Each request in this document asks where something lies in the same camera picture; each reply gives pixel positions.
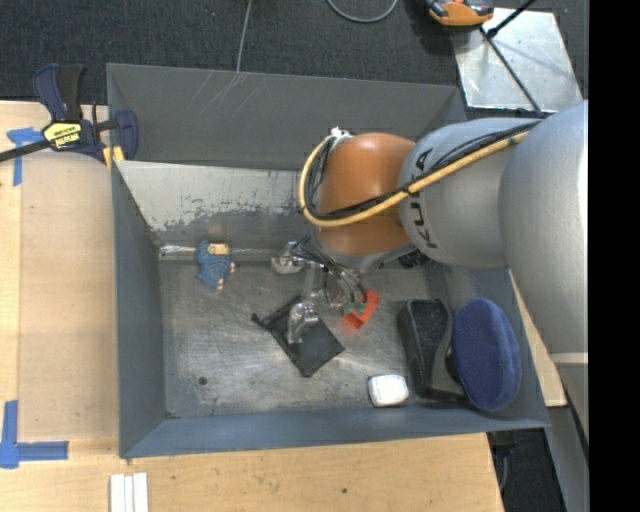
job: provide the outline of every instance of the yellow clamp label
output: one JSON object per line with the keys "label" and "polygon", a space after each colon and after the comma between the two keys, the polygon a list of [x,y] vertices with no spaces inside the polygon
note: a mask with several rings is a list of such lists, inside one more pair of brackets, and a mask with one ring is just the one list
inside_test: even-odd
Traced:
{"label": "yellow clamp label", "polygon": [[47,141],[60,148],[79,141],[81,132],[82,126],[78,123],[60,122],[47,126],[42,135]]}

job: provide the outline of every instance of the white object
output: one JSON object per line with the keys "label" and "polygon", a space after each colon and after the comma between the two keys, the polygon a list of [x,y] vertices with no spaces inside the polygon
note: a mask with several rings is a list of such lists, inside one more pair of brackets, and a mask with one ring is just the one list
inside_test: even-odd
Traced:
{"label": "white object", "polygon": [[409,398],[407,381],[402,375],[379,375],[369,379],[369,397],[376,407],[400,405]]}
{"label": "white object", "polygon": [[149,512],[149,487],[146,473],[111,475],[110,512]]}

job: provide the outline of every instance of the blue foam pad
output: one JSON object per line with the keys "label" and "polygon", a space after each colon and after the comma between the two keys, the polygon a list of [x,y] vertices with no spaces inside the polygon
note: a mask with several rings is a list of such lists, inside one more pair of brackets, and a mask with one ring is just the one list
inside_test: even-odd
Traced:
{"label": "blue foam pad", "polygon": [[498,412],[520,390],[520,347],[507,315],[488,299],[476,299],[453,316],[453,356],[469,401]]}

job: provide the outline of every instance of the wooden table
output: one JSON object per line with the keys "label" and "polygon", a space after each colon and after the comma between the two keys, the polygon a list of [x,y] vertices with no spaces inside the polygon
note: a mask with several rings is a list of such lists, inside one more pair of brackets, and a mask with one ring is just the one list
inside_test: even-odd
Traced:
{"label": "wooden table", "polygon": [[[0,102],[0,150],[7,130],[48,120]],[[15,187],[13,165],[0,164],[0,405],[18,399],[20,441],[70,444],[68,460],[0,469],[0,511],[108,510],[110,475],[136,472],[152,512],[504,510],[484,434],[120,459],[109,171],[45,150]]]}

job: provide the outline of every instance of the blue tape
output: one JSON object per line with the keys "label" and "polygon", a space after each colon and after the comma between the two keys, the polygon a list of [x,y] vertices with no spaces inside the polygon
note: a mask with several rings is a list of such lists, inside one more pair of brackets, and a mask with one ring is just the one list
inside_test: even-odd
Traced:
{"label": "blue tape", "polygon": [[[7,137],[13,142],[16,147],[20,147],[23,144],[31,144],[32,142],[40,142],[44,137],[42,134],[34,130],[32,127],[19,128],[17,130],[9,130]],[[19,156],[15,159],[13,164],[13,186],[17,187],[22,183],[22,157]]]}
{"label": "blue tape", "polygon": [[0,468],[15,469],[20,462],[35,460],[65,460],[68,456],[68,441],[45,443],[18,443],[18,401],[4,404],[2,442],[0,443]]}

